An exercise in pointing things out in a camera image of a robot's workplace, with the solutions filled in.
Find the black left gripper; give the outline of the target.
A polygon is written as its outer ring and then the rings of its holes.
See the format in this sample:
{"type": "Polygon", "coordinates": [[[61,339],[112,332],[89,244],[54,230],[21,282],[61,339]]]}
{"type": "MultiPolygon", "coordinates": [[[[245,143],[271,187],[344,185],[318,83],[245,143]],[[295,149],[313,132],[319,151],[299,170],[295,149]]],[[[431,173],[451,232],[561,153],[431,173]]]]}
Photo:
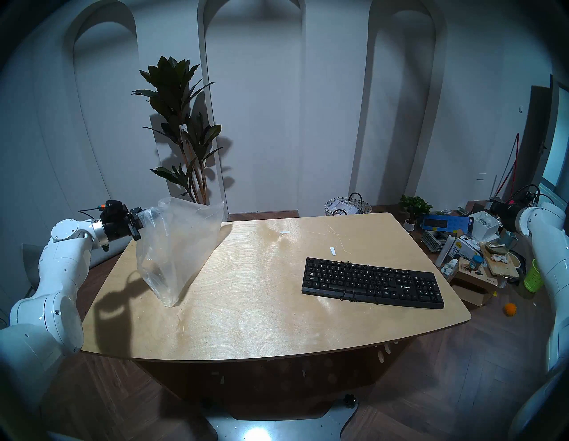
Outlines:
{"type": "Polygon", "coordinates": [[[109,242],[126,236],[132,236],[134,241],[141,239],[142,223],[132,222],[139,220],[139,214],[142,212],[140,206],[129,212],[126,205],[104,205],[101,211],[102,226],[109,242]]]}

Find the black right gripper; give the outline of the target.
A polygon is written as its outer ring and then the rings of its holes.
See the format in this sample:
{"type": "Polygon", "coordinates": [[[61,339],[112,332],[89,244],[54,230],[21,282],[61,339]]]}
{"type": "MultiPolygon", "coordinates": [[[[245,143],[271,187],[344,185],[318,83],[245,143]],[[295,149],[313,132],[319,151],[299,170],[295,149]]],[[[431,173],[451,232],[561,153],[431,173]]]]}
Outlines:
{"type": "Polygon", "coordinates": [[[510,232],[518,232],[517,218],[521,205],[514,202],[503,202],[491,199],[487,202],[487,212],[500,221],[501,225],[510,232]]]}

